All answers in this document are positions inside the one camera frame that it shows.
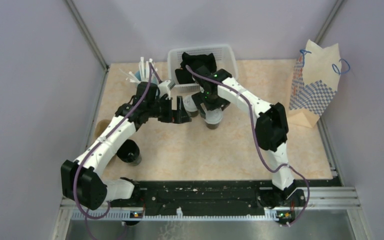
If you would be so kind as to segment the blue straw holder cup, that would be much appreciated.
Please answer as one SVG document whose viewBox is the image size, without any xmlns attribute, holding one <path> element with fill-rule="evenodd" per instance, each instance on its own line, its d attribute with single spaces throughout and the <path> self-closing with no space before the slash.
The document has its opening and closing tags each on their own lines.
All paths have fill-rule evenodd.
<svg viewBox="0 0 384 240">
<path fill-rule="evenodd" d="M 141 76 L 141 72 L 138 70 L 135 74 L 135 77 L 137 78 L 137 80 L 139 81 L 139 82 L 142 82 L 144 79 L 142 78 L 142 76 Z"/>
</svg>

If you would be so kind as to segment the white plastic basket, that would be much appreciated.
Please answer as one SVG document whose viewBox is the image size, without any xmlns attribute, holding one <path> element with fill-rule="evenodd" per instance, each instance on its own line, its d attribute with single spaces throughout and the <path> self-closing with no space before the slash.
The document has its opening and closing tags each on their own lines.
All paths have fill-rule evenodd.
<svg viewBox="0 0 384 240">
<path fill-rule="evenodd" d="M 192 93 L 200 90 L 200 86 L 196 83 L 179 83 L 175 74 L 175 70 L 181 66 L 182 54 L 189 55 L 209 55 L 215 57 L 218 69 L 225 69 L 235 79 L 238 79 L 238 67 L 235 54 L 228 44 L 212 44 L 204 46 L 190 46 L 171 49 L 167 54 L 167 74 L 168 79 L 175 82 L 174 88 L 179 93 Z"/>
</svg>

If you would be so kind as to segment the black paper cup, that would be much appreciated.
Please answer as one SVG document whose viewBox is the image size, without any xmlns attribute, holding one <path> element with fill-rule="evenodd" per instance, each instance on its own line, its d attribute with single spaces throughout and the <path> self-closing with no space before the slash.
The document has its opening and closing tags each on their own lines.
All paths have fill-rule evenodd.
<svg viewBox="0 0 384 240">
<path fill-rule="evenodd" d="M 116 156 L 131 166 L 137 166 L 142 161 L 139 146 L 134 140 L 127 139 L 116 152 Z"/>
</svg>

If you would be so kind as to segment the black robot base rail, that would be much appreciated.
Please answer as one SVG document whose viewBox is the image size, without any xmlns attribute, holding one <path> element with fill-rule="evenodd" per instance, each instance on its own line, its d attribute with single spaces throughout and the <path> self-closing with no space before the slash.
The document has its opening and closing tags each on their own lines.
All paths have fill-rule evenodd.
<svg viewBox="0 0 384 240">
<path fill-rule="evenodd" d="M 353 187 L 337 179 L 296 181 L 285 200 L 267 180 L 139 181 L 130 199 L 89 210 L 92 218 L 140 221 L 275 221 L 288 224 L 312 210 L 358 210 Z"/>
</svg>

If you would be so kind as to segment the brown cardboard cup carrier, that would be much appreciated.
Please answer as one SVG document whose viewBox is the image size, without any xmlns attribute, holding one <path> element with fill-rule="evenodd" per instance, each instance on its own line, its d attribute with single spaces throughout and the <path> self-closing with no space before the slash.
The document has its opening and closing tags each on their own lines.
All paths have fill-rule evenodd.
<svg viewBox="0 0 384 240">
<path fill-rule="evenodd" d="M 103 132 L 108 128 L 110 123 L 111 123 L 110 119 L 103 119 L 96 124 L 94 135 L 93 135 L 95 141 L 103 134 Z M 100 161 L 100 164 L 99 164 L 100 167 L 106 168 L 108 163 L 115 157 L 114 151 L 110 151 L 110 153 L 112 154 L 112 156 L 108 159 L 106 164 L 104 164 L 102 160 Z"/>
</svg>

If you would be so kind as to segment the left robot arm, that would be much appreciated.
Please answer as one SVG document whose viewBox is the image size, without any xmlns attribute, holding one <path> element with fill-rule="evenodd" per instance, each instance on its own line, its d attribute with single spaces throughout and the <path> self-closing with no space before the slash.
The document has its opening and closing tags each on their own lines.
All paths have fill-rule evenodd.
<svg viewBox="0 0 384 240">
<path fill-rule="evenodd" d="M 140 193 L 132 180 L 120 178 L 104 182 L 101 176 L 109 161 L 120 150 L 127 154 L 131 163 L 140 155 L 134 144 L 127 140 L 150 118 L 161 123 L 183 124 L 191 122 L 183 105 L 183 98 L 177 96 L 177 108 L 172 108 L 172 80 L 159 84 L 142 81 L 129 102 L 122 104 L 114 114 L 107 128 L 75 160 L 66 160 L 61 166 L 62 193 L 73 200 L 77 207 L 96 210 L 107 201 L 122 200 L 134 207 L 140 202 Z"/>
</svg>

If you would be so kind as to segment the dark printed coffee cup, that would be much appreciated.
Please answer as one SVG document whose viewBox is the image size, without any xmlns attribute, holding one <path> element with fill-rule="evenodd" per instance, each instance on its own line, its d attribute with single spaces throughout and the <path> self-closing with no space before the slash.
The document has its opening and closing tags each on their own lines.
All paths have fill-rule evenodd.
<svg viewBox="0 0 384 240">
<path fill-rule="evenodd" d="M 215 130 L 215 129 L 217 129 L 217 128 L 219 127 L 219 125 L 220 125 L 220 123 L 214 123 L 214 124 L 212 124 L 212 123 L 208 123 L 208 122 L 206 122 L 205 124 L 206 124 L 206 127 L 207 127 L 208 129 L 210 129 L 210 130 Z"/>
<path fill-rule="evenodd" d="M 187 113 L 188 113 L 188 115 L 191 118 L 195 118 L 195 117 L 197 117 L 200 114 L 198 110 L 196 110 L 196 111 L 188 111 Z"/>
</svg>

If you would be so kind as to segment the black cloth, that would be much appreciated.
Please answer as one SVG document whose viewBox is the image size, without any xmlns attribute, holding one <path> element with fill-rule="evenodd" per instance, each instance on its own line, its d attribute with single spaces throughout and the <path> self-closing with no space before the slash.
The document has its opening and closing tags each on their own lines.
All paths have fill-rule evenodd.
<svg viewBox="0 0 384 240">
<path fill-rule="evenodd" d="M 175 70 L 175 76 L 179 84 L 192 84 L 194 82 L 192 74 L 186 69 L 189 66 L 193 71 L 205 66 L 211 73 L 217 71 L 216 59 L 213 53 L 190 55 L 183 52 L 181 55 L 182 62 L 180 68 Z"/>
</svg>

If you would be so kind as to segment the checkered paper takeout bag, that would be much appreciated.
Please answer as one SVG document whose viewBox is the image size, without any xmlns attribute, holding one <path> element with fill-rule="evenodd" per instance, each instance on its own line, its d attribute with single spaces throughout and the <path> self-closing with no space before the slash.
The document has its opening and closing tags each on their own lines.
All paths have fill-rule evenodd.
<svg viewBox="0 0 384 240">
<path fill-rule="evenodd" d="M 288 123 L 313 128 L 337 94 L 340 77 L 350 69 L 338 43 L 321 47 L 308 40 L 286 84 Z"/>
</svg>

